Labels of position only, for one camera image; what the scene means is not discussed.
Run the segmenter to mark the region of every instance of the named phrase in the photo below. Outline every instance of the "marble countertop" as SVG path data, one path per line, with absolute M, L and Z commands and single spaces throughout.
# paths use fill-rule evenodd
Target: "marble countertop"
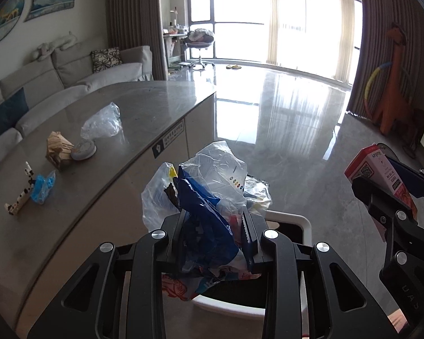
M 157 138 L 215 87 L 197 82 L 125 82 L 97 90 L 41 124 L 0 164 L 0 313 L 14 327 L 27 294 L 64 237 L 98 197 Z M 90 160 L 74 163 L 57 180 L 44 206 L 29 201 L 17 216 L 12 204 L 27 185 L 28 161 L 35 174 L 54 169 L 45 159 L 46 139 L 61 131 L 71 143 L 98 110 L 114 102 L 120 108 L 123 132 L 96 139 Z

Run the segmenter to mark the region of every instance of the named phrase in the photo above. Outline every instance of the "blue pillow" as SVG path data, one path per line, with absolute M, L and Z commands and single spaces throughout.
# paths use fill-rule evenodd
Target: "blue pillow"
M 23 88 L 0 104 L 0 135 L 15 127 L 20 118 L 28 112 Z

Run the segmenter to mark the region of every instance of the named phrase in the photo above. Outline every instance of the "gray sofa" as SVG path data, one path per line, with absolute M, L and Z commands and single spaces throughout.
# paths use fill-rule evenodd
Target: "gray sofa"
M 121 51 L 123 64 L 93 73 L 90 53 L 105 49 L 102 37 L 95 37 L 34 61 L 0 80 L 0 104 L 24 88 L 29 111 L 0 136 L 0 162 L 12 148 L 35 128 L 71 103 L 117 82 L 152 80 L 152 53 L 149 46 Z

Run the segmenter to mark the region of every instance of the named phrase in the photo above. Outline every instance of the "qr code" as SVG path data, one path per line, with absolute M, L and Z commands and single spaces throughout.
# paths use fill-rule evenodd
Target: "qr code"
M 364 162 L 363 166 L 358 171 L 361 175 L 367 177 L 368 179 L 372 177 L 374 174 L 374 171 L 372 168 L 369 167 L 369 164 L 367 162 Z

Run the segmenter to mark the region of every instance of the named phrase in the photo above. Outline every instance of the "gray tile floor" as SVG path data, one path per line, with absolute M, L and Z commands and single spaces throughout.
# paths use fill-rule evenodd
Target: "gray tile floor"
M 182 71 L 170 80 L 217 85 L 217 138 L 225 139 L 248 173 L 270 183 L 271 210 L 305 216 L 313 242 L 326 241 L 390 314 L 397 305 L 381 284 L 385 244 L 344 170 L 363 147 L 384 142 L 400 161 L 419 168 L 400 141 L 346 114 L 350 92 L 287 73 L 225 65 Z M 424 228 L 424 200 L 416 200 Z M 165 300 L 168 338 L 260 338 L 262 322 L 212 314 L 179 300 Z

